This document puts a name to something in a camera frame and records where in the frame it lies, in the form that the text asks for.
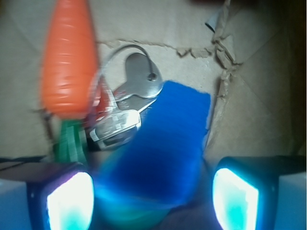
silver key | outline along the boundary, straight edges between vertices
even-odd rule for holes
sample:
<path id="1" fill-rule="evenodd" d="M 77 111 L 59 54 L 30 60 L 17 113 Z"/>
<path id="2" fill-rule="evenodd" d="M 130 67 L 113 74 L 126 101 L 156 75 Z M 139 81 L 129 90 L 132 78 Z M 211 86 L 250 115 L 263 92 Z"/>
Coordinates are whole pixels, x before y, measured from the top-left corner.
<path id="1" fill-rule="evenodd" d="M 131 54 L 126 60 L 127 81 L 114 91 L 115 101 L 123 101 L 133 95 L 149 99 L 162 90 L 163 82 L 157 66 L 152 63 L 154 74 L 149 72 L 148 59 L 140 53 Z"/>

carrot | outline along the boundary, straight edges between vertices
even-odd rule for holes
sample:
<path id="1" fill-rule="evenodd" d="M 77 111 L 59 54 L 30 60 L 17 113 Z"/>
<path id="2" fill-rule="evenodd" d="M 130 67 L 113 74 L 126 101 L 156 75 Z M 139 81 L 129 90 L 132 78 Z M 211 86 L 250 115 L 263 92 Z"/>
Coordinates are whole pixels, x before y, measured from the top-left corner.
<path id="1" fill-rule="evenodd" d="M 99 62 L 87 0 L 58 0 L 43 62 L 43 106 L 62 119 L 89 113 Z M 108 106 L 101 94 L 99 110 Z"/>

orange carrot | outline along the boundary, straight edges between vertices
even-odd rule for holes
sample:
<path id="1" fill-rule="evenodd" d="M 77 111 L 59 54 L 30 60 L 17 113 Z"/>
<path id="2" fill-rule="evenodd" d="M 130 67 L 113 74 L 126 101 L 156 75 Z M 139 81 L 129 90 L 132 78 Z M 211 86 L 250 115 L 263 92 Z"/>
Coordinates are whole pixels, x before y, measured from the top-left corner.
<path id="1" fill-rule="evenodd" d="M 87 0 L 58 0 L 51 21 L 42 73 L 42 103 L 62 119 L 89 113 L 98 70 Z M 102 92 L 99 110 L 108 106 Z"/>

